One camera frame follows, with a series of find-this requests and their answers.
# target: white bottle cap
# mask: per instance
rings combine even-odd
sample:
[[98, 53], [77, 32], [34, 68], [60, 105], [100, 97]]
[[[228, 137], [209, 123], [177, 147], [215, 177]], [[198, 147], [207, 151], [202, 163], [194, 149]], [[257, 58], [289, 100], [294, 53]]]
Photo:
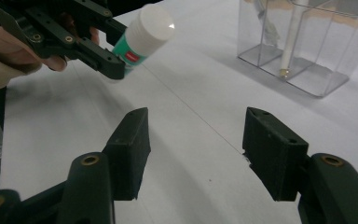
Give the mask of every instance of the white bottle cap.
[[171, 15], [159, 5], [147, 4], [127, 28], [125, 36], [134, 52], [149, 56], [170, 40], [173, 34]]

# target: finger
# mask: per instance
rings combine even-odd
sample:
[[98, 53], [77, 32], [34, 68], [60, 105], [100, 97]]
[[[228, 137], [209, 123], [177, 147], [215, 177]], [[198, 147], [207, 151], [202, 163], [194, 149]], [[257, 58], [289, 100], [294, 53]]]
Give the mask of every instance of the finger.
[[90, 27], [89, 33], [91, 34], [91, 41], [94, 42], [95, 44], [99, 45], [100, 44], [100, 34], [99, 34], [100, 32], [97, 30], [97, 28]]
[[45, 64], [51, 70], [61, 72], [66, 68], [67, 62], [60, 56], [51, 56], [47, 59], [42, 59], [41, 63]]
[[22, 43], [20, 40], [15, 39], [14, 42], [17, 42], [16, 44], [23, 47], [24, 50], [26, 50], [32, 57], [34, 57], [38, 62], [45, 64], [47, 67], [54, 71], [61, 72], [66, 68], [66, 60], [61, 58], [60, 56], [52, 55], [49, 58], [42, 59], [39, 56], [36, 55], [36, 53], [30, 49], [26, 44]]

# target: clear plastic container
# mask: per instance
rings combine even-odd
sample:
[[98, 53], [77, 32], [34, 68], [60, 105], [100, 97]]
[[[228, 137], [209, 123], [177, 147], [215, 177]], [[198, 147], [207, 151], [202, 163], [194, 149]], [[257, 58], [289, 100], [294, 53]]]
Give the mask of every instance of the clear plastic container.
[[240, 0], [238, 57], [317, 97], [358, 64], [358, 0]]

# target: white tabletop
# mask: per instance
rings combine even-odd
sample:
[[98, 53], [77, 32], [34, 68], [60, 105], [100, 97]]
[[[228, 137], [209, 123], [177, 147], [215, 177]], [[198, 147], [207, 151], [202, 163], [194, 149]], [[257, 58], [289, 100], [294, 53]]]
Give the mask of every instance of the white tabletop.
[[64, 181], [74, 158], [101, 151], [126, 113], [148, 107], [144, 182], [137, 201], [115, 203], [117, 223], [300, 223], [297, 204], [273, 202], [241, 155], [246, 108], [275, 115], [309, 155], [334, 154], [358, 171], [358, 68], [315, 99], [237, 58], [238, 0], [159, 4], [175, 38], [123, 80], [74, 61], [10, 82], [1, 189], [26, 199]]

